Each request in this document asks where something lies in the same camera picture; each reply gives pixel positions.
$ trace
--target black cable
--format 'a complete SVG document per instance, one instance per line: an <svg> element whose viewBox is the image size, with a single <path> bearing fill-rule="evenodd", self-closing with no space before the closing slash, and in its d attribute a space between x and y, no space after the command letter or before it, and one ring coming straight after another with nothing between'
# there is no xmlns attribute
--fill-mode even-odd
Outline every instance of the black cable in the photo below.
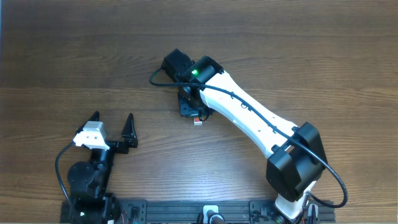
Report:
<svg viewBox="0 0 398 224"><path fill-rule="evenodd" d="M73 143L74 143L73 141L70 142L70 143L69 143L65 148L63 148L63 149L60 151L60 153L57 155L57 158L55 159L55 173L57 173L58 182L60 183L62 192L63 192L65 198L67 199L67 202L68 202L69 207L70 207L70 211L72 212L72 214L74 214L74 215L76 216L76 220L78 221L78 223L81 223L81 221L78 219L77 214L75 214L76 211L75 211L75 209L73 209L72 201L70 200L69 195L68 195L68 192L67 192L67 190L66 190L66 188L65 188L65 186L64 186L64 184L63 184L63 182L62 182L61 173L60 173L60 168L59 168L59 163L60 163L61 156L73 145Z"/></svg>
<svg viewBox="0 0 398 224"><path fill-rule="evenodd" d="M235 97L236 99L238 99L240 102L242 102L242 104L247 106L247 109L249 111L253 111L258 117L260 117L268 125L268 127L272 128L272 130L274 130L275 132L277 132L281 136L285 137L289 141L289 143L291 145L293 145L294 147L299 147L299 148L303 149L308 154L310 154L310 156L312 156L314 159L316 159L320 163L322 163L322 165L324 167L326 167L326 169L328 169L328 171L335 177L335 179L340 184L340 187L341 187L341 189L343 191L343 201L340 204L338 204L338 205L326 203L326 202L320 200L319 198L317 198L316 196L314 196L311 193L309 193L309 196L311 196L316 202L320 203L323 206L329 207L329 208L341 208L347 203L347 201L348 201L347 188L346 188L343 180L339 177L339 175L335 172L335 170L333 170L333 168L331 168L331 166L329 166L325 161L323 161L321 158L319 158L315 153L313 153L309 148L304 146L301 142L296 141L292 137L290 137L287 134L285 134L283 131L279 130L276 126L274 126L271 122L269 122L262 114L260 114L260 112L258 112L253 106L251 106L248 102L246 102L246 100L242 99L240 96L236 95L235 93L233 93L231 91L224 90L222 88L218 88L218 87L211 86L211 85L206 85L206 84L199 84L199 83L155 83L155 82L153 82L154 77L157 75L157 73L159 71L161 71L161 69L162 68L156 70L150 76L150 78L149 78L149 83L150 84L152 84L154 86L168 86L168 87L170 87L170 86L181 86L181 87L190 86L190 87L198 87L198 88L209 88L209 89L212 89L212 90L220 91L222 93L226 93L226 94L230 95L231 97Z"/></svg>

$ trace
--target wood grain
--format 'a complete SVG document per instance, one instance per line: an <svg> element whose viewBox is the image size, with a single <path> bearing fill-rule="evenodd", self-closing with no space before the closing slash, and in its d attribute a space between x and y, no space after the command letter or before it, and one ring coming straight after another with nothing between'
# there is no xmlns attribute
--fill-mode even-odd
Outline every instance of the wood grain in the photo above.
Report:
<svg viewBox="0 0 398 224"><path fill-rule="evenodd" d="M174 48L213 57L264 106L320 130L349 192L339 222L396 222L397 12L394 0L3 0L0 222L58 221L54 160L95 110L111 139L134 113L139 147L116 156L109 183L118 197L275 198L238 128L220 114L193 126L176 90L149 84ZM89 155L62 157L65 183ZM314 192L341 200L326 172Z"/></svg>

